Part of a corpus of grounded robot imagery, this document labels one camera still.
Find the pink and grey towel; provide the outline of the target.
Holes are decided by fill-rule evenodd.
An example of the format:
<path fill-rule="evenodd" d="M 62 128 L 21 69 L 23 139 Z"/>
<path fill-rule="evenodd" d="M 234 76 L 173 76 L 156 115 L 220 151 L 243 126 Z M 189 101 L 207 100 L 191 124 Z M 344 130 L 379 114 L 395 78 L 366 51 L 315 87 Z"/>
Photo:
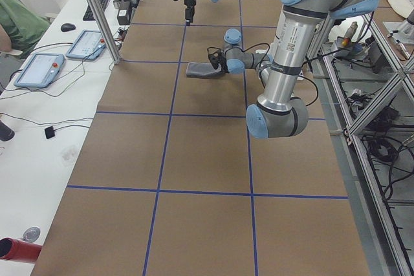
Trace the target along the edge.
<path fill-rule="evenodd" d="M 187 78 L 215 79 L 224 75 L 225 73 L 221 71 L 221 67 L 214 69 L 210 63 L 190 62 L 186 68 Z"/>

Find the black power adapter box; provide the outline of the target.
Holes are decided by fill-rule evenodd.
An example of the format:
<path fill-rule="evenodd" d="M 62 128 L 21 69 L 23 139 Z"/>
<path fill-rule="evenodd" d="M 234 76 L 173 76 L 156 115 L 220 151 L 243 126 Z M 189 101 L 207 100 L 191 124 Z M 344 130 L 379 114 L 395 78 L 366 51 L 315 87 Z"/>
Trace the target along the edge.
<path fill-rule="evenodd" d="M 132 14 L 131 2 L 120 1 L 117 13 L 117 21 L 120 26 L 126 26 L 130 24 Z"/>

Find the far teach pendant tablet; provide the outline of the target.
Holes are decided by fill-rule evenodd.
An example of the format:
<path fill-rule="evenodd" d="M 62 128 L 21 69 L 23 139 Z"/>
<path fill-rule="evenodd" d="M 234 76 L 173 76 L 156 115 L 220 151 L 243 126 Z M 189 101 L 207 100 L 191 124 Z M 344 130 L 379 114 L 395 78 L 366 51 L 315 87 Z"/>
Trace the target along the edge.
<path fill-rule="evenodd" d="M 83 30 L 66 52 L 69 59 L 94 61 L 104 51 L 105 41 L 98 30 Z"/>

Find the teach pendant tablet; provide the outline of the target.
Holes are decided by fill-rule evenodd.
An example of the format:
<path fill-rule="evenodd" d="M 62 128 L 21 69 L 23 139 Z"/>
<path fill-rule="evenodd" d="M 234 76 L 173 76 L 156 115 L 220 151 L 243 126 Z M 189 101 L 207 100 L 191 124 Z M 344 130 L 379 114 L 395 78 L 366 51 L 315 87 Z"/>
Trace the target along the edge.
<path fill-rule="evenodd" d="M 69 59 L 94 61 L 104 51 L 105 41 L 98 30 L 83 30 L 66 52 Z"/>
<path fill-rule="evenodd" d="M 44 88 L 52 83 L 65 62 L 63 54 L 36 53 L 27 61 L 14 86 Z"/>

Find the black computer mouse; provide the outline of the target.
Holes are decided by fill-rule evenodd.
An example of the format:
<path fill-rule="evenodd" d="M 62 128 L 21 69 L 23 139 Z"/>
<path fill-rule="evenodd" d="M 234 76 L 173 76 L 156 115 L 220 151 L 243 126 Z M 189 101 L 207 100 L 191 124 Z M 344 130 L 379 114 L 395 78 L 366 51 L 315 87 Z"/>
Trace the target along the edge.
<path fill-rule="evenodd" d="M 76 29 L 76 25 L 74 25 L 72 23 L 64 23 L 60 27 L 60 30 L 62 32 L 69 32 L 69 31 L 73 31 L 75 29 Z"/>

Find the near teach pendant tablet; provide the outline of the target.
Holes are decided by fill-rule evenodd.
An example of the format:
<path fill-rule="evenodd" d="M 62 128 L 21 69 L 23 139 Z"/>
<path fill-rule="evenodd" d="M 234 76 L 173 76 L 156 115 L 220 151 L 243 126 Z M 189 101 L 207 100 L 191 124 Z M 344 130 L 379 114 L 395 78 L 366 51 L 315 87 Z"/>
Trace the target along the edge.
<path fill-rule="evenodd" d="M 27 61 L 14 86 L 44 88 L 52 83 L 65 62 L 63 54 L 36 53 Z"/>

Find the seated person green shirt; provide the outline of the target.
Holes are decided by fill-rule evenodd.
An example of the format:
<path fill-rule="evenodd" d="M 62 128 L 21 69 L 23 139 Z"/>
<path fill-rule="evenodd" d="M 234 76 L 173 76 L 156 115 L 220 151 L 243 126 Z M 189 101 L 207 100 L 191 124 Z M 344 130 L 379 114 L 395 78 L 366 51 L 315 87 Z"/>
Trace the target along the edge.
<path fill-rule="evenodd" d="M 20 50 L 25 59 L 36 47 L 50 23 L 31 12 L 20 0 L 1 0 L 1 52 Z"/>

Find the small black square device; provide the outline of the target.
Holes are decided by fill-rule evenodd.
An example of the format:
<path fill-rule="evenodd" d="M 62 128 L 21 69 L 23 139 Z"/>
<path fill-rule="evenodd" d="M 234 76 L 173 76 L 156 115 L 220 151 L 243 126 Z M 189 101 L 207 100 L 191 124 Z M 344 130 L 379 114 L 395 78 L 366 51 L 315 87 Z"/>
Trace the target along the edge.
<path fill-rule="evenodd" d="M 52 125 L 45 128 L 44 132 L 45 132 L 45 138 L 46 139 L 51 139 L 51 138 L 55 137 L 55 135 L 56 135 L 56 130 Z"/>

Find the round metal disc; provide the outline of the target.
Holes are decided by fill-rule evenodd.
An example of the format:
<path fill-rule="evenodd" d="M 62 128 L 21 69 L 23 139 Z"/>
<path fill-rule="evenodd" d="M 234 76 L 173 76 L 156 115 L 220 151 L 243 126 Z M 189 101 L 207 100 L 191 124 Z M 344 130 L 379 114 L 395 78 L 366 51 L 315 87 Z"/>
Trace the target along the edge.
<path fill-rule="evenodd" d="M 34 243 L 35 241 L 37 241 L 40 235 L 41 235 L 40 228 L 37 226 L 33 226 L 31 228 L 28 228 L 23 233 L 23 236 L 21 239 L 24 240 L 25 242 Z"/>

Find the red cylinder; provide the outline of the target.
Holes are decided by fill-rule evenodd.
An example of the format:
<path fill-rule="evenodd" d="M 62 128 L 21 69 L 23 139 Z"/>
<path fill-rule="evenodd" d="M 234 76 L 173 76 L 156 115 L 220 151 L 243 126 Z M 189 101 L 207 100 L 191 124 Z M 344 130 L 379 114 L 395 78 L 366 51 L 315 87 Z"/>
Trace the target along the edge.
<path fill-rule="evenodd" d="M 25 242 L 19 239 L 1 239 L 1 260 L 35 263 L 42 245 Z"/>

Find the aluminium frame post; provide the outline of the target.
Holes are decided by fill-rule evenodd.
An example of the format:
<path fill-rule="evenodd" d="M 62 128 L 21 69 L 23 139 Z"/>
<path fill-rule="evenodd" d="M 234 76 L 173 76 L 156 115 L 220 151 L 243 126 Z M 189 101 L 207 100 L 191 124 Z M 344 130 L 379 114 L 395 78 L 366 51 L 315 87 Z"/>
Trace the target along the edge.
<path fill-rule="evenodd" d="M 112 61 L 115 65 L 119 64 L 121 57 L 113 38 L 113 34 L 107 22 L 104 10 L 99 0 L 87 0 L 90 6 L 98 28 L 103 36 L 107 50 L 109 51 Z"/>

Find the aluminium frame rail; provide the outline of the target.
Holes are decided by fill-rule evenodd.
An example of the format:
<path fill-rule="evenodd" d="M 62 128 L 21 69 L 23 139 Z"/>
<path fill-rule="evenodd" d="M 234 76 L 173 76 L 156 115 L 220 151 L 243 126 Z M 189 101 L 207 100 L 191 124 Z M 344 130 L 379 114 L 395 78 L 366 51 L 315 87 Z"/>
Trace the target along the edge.
<path fill-rule="evenodd" d="M 335 56 L 328 40 L 319 62 L 373 275 L 413 274 L 413 46 L 398 42 L 401 22 L 388 8 L 360 17 L 360 51 Z"/>

